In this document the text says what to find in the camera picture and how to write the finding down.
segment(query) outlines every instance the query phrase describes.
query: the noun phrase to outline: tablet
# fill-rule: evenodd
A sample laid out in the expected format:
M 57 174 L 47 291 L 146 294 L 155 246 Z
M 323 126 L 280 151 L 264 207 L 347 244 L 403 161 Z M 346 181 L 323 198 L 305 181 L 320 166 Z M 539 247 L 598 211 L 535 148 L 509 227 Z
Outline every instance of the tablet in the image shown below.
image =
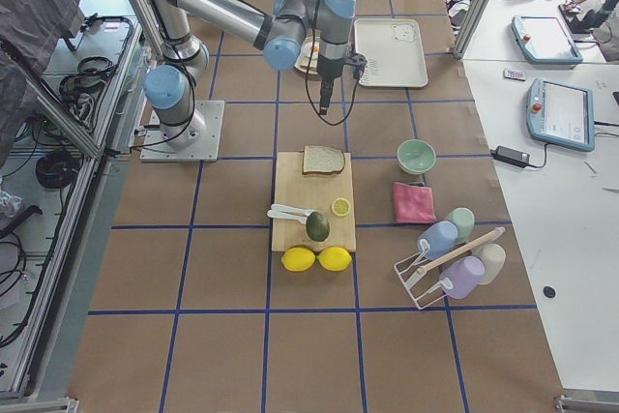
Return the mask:
M 589 89 L 537 78 L 527 97 L 531 137 L 570 149 L 595 147 L 593 93 Z
M 516 15 L 512 30 L 530 63 L 569 66 L 582 63 L 582 55 L 556 16 Z

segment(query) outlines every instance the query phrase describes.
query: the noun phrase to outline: avocado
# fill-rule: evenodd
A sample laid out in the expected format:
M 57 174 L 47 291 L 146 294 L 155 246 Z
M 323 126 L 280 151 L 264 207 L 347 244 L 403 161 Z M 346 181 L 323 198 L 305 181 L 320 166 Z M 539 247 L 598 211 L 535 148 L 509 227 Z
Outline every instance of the avocado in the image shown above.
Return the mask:
M 312 241 L 322 242 L 329 237 L 329 221 L 320 212 L 311 212 L 306 221 L 306 232 Z

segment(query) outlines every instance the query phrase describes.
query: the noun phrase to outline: folded towel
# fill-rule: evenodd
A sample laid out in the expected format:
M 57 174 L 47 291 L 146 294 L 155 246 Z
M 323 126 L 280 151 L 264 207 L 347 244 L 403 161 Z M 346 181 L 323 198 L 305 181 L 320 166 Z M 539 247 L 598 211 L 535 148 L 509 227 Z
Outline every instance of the folded towel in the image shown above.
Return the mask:
M 397 222 L 436 222 L 431 188 L 394 183 L 394 204 Z

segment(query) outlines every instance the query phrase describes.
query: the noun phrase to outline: white desk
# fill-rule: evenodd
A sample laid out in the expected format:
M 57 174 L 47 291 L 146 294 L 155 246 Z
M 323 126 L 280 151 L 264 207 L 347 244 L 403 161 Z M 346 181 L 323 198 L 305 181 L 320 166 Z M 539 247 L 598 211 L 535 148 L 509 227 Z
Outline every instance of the white desk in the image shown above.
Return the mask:
M 489 0 L 480 23 L 471 38 L 464 58 L 469 60 L 524 61 L 511 29 L 515 15 L 558 16 L 565 0 Z M 596 46 L 578 44 L 586 63 L 605 63 Z
M 611 94 L 619 90 L 616 65 L 540 71 L 522 63 L 524 83 L 501 77 L 513 65 L 464 61 L 490 147 L 529 152 L 531 163 L 542 163 L 543 144 L 529 137 L 524 118 L 535 77 L 592 89 L 596 119 L 619 123 Z M 619 392 L 619 193 L 602 190 L 619 188 L 619 138 L 597 137 L 588 154 L 550 146 L 542 170 L 495 166 L 563 386 Z M 544 296 L 546 285 L 554 299 Z

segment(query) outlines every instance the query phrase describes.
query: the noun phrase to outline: remote control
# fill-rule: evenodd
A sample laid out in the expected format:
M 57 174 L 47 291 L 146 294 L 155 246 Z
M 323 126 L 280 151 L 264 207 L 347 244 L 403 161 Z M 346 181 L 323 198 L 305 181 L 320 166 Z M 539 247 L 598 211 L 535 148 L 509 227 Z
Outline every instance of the remote control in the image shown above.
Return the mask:
M 516 81 L 526 81 L 526 74 L 522 70 L 503 70 L 503 77 L 507 79 L 515 79 Z

